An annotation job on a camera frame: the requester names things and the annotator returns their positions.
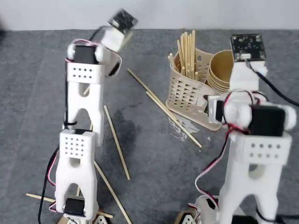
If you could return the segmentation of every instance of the white wall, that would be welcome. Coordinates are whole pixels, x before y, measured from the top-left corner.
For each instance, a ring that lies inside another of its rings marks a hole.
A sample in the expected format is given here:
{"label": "white wall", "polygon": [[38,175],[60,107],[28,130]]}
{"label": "white wall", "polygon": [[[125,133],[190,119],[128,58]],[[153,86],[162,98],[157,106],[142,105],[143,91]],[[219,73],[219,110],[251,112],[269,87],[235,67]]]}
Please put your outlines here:
{"label": "white wall", "polygon": [[10,30],[95,29],[119,9],[137,28],[298,29],[297,0],[0,0]]}

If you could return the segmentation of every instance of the circuit board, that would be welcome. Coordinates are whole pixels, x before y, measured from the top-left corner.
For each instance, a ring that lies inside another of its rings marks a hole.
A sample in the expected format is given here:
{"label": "circuit board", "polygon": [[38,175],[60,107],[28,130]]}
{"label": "circuit board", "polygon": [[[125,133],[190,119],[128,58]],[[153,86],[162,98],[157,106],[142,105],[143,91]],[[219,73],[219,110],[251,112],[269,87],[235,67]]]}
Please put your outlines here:
{"label": "circuit board", "polygon": [[241,34],[230,37],[235,62],[264,61],[266,52],[260,34]]}
{"label": "circuit board", "polygon": [[138,20],[124,9],[121,9],[108,23],[122,32],[124,35],[137,24]]}

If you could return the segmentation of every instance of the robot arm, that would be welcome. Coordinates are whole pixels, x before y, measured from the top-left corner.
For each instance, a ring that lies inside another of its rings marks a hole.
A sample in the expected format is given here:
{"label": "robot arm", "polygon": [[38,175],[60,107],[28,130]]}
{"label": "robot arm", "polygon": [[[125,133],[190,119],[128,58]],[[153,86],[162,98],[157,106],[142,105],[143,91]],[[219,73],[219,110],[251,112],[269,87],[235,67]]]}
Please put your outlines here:
{"label": "robot arm", "polygon": [[[93,165],[95,148],[104,135],[103,85],[105,76],[116,74],[121,65],[118,51],[131,36],[137,20],[123,9],[110,21],[101,43],[77,39],[67,50],[66,121],[60,133],[59,162],[56,170],[56,210],[78,224],[89,224],[98,212],[97,179]],[[84,84],[89,94],[84,95]],[[75,129],[76,116],[86,109],[92,130]],[[75,183],[82,196],[70,195]]]}
{"label": "robot arm", "polygon": [[[208,118],[226,124],[230,146],[225,183],[215,209],[208,196],[196,200],[201,224],[269,224],[278,207],[277,189],[287,163],[292,138],[286,132],[296,125],[294,108],[268,102],[258,92],[258,76],[247,67],[266,75],[265,51],[260,35],[231,37],[234,66],[230,92],[208,97]],[[253,171],[251,164],[257,165]],[[260,215],[245,216],[239,205],[248,195],[256,197]]]}

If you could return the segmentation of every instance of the gray carpet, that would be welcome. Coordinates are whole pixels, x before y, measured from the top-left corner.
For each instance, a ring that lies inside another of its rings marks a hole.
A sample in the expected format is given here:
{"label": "gray carpet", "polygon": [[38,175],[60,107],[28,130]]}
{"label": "gray carpet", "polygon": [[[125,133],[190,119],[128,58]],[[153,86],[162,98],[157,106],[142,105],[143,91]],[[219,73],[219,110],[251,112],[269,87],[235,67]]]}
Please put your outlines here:
{"label": "gray carpet", "polygon": [[[108,106],[131,174],[124,174],[115,142],[105,119],[104,144],[96,160],[135,224],[171,224],[176,215],[199,196],[194,179],[220,151],[224,131],[211,132],[198,125],[194,136],[202,152],[190,140],[175,138],[167,116],[147,97],[145,90],[126,72],[131,68],[165,101],[169,68],[167,53],[175,52],[182,30],[136,30],[121,53],[119,76],[107,80],[104,103]],[[229,48],[231,33],[253,31],[202,30],[196,46],[207,52]],[[286,95],[299,101],[299,31],[259,31],[267,53],[269,79]],[[91,31],[7,32],[0,38],[0,223],[37,223],[39,200],[25,196],[41,194],[43,177],[61,130],[64,111],[64,57],[74,38],[87,38]],[[261,85],[268,97],[284,103]],[[88,127],[82,114],[79,127]],[[278,199],[279,212],[297,213],[299,126],[291,131],[292,152],[284,168]],[[227,155],[201,180],[217,194],[224,181]],[[46,196],[54,197],[48,186]],[[114,224],[126,223],[117,204],[98,176],[98,203],[114,214]],[[52,224],[58,214],[44,204],[42,223]],[[242,204],[249,214],[253,197]]]}

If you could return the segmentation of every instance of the stacked cup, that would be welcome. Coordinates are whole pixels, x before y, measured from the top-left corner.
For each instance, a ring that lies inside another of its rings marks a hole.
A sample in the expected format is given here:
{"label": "stacked cup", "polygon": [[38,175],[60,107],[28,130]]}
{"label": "stacked cup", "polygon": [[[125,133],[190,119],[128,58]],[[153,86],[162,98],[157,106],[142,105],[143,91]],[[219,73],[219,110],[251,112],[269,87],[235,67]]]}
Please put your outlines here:
{"label": "stacked cup", "polygon": [[233,65],[231,50],[217,52],[210,61],[210,68],[206,79],[207,85],[219,93],[228,92]]}

